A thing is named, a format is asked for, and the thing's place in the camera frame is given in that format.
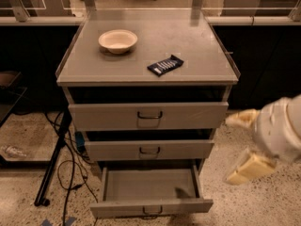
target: bowl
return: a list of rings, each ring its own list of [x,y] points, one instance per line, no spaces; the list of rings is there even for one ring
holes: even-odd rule
[[[128,30],[111,30],[101,34],[98,38],[99,44],[112,54],[124,54],[128,52],[136,43],[138,37]]]

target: gray tabletop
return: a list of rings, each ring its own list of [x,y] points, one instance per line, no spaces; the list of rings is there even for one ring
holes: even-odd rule
[[[138,36],[133,51],[113,55],[98,38],[112,29]],[[183,65],[157,77],[147,69],[174,55]],[[90,14],[64,68],[60,86],[156,83],[235,84],[237,77],[200,11],[186,9],[105,9]]]

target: drawer handle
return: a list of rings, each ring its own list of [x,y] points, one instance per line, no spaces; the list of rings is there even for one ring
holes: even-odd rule
[[[145,207],[143,206],[142,211],[143,211],[143,214],[145,214],[147,216],[157,216],[157,215],[161,215],[162,214],[163,208],[162,208],[162,205],[160,205],[160,209],[159,209],[158,212],[147,212],[145,210]]]
[[[144,116],[141,116],[141,113],[140,113],[140,111],[138,111],[138,112],[137,112],[137,116],[138,116],[138,118],[140,118],[140,119],[160,119],[160,118],[162,118],[162,116],[163,116],[163,112],[162,112],[162,111],[160,111],[160,113],[159,113],[159,115],[158,115],[158,116],[153,116],[153,117],[144,117]]]
[[[143,152],[143,149],[140,147],[139,151],[141,154],[158,154],[160,152],[160,147],[157,148],[156,152]]]

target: terrazzo floor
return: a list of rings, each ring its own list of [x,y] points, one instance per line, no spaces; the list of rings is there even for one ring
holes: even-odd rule
[[[49,117],[54,120],[55,113],[50,114]],[[23,157],[11,158],[1,151],[1,155],[7,160],[48,160],[56,143],[53,127],[40,113],[25,116],[10,115],[0,128],[0,138],[0,148],[14,146],[25,154]],[[227,168],[244,148],[256,145],[249,132],[230,128],[224,123],[217,129],[214,140],[212,153],[199,176],[204,198],[214,200],[209,213],[159,217],[152,220],[99,219],[96,225],[301,225],[301,164],[288,165],[278,162],[274,174],[245,185],[230,186],[223,182]],[[50,205],[47,207],[34,205],[44,170],[0,169],[0,225],[62,225],[67,191],[58,181],[57,167],[63,161],[70,159],[70,152],[67,147],[64,147],[46,194],[46,198],[50,200]],[[101,180],[97,165],[89,165],[83,161],[82,164],[87,169],[89,188],[96,197],[99,197]],[[59,172],[63,186],[67,187],[71,177],[71,163],[64,163]],[[76,168],[73,184],[82,184],[82,182],[80,171]],[[94,225],[95,219],[89,210],[92,202],[95,202],[95,199],[86,186],[72,191],[65,217],[66,225]]]

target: robotic arm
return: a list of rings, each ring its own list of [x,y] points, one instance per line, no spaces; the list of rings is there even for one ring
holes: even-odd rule
[[[250,129],[258,147],[273,157],[287,162],[301,158],[301,95],[230,115],[226,124]]]

